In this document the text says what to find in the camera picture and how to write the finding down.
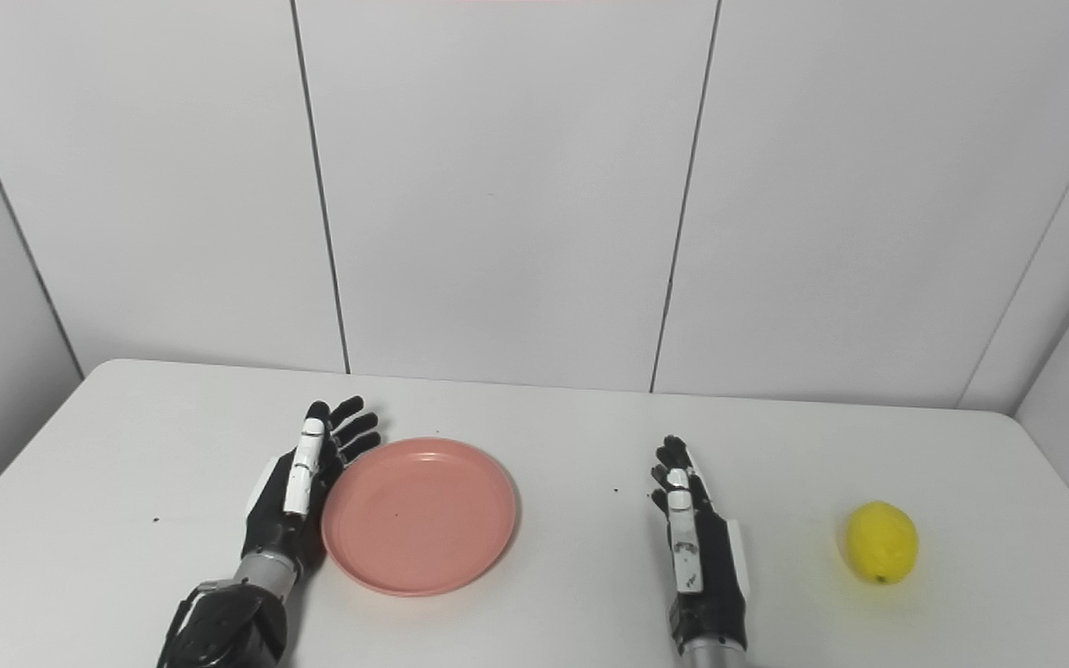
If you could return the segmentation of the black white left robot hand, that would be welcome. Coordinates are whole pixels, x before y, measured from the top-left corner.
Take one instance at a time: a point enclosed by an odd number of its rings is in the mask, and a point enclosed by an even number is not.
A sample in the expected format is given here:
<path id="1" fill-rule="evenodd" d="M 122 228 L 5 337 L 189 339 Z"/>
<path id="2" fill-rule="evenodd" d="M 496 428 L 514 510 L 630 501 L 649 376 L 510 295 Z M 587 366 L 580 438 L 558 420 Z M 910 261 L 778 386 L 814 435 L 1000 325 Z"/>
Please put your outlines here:
<path id="1" fill-rule="evenodd" d="M 354 460 L 377 448 L 379 416 L 366 410 L 365 397 L 348 397 L 334 409 L 314 402 L 305 416 L 303 431 L 317 437 L 317 469 L 311 478 L 308 510 L 284 510 L 294 451 L 273 460 L 246 517 L 242 557 L 254 552 L 276 552 L 310 573 L 324 558 L 321 519 L 324 504 L 341 473 Z"/>

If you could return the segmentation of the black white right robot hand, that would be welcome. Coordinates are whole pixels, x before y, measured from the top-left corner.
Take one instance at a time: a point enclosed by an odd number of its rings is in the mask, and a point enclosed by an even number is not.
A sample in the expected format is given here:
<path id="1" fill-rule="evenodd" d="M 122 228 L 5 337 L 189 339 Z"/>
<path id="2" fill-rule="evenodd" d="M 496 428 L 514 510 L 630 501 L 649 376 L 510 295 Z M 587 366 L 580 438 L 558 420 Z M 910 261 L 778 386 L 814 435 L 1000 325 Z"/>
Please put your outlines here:
<path id="1" fill-rule="evenodd" d="M 675 579 L 672 643 L 682 657 L 695 656 L 702 649 L 745 656 L 747 601 L 729 523 L 710 499 L 686 442 L 667 435 L 656 457 L 659 464 L 650 476 L 659 490 L 650 494 L 650 500 L 666 519 Z"/>

